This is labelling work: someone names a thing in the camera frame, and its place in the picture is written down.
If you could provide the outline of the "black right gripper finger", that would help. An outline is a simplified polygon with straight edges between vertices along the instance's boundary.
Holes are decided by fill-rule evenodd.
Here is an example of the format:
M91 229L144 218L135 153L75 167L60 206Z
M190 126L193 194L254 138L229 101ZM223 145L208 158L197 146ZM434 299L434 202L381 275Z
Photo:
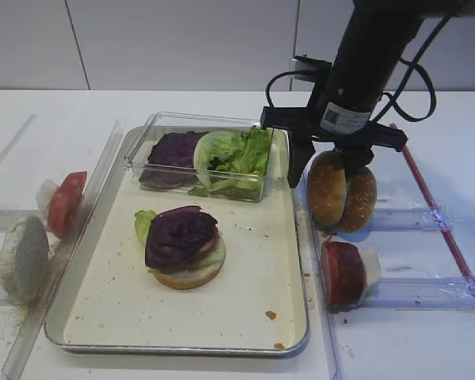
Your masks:
M341 160L346 176L357 174L361 168L369 165L374 158L370 146L335 146L332 151Z

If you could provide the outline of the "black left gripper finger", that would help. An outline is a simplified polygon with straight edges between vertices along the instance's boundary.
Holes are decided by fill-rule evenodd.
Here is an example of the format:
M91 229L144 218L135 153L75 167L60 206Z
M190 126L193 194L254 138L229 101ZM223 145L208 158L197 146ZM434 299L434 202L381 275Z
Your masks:
M315 153L311 139L289 136L289 167L287 181L290 188L296 188L307 163Z

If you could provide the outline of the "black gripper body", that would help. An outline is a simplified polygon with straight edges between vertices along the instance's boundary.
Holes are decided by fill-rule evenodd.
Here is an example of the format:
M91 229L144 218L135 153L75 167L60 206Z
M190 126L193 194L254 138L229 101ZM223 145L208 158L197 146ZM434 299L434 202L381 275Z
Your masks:
M314 90L304 107L274 106L270 89L265 96L268 105L260 117L262 128L291 131L296 137L333 143L343 151L381 146L399 152L408 141L403 131L371 121L378 103L373 93L344 87Z

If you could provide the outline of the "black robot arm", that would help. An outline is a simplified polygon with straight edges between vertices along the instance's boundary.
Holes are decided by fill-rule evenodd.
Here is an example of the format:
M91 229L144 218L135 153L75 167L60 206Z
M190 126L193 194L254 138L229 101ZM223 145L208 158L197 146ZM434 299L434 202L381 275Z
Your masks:
M263 108L263 128L287 131L287 181L298 185L314 155L314 142L333 143L344 168L368 165L373 146L401 151L403 131L371 120L393 70L426 16L424 1L356 1L333 63L314 61L302 74L314 81L304 107Z

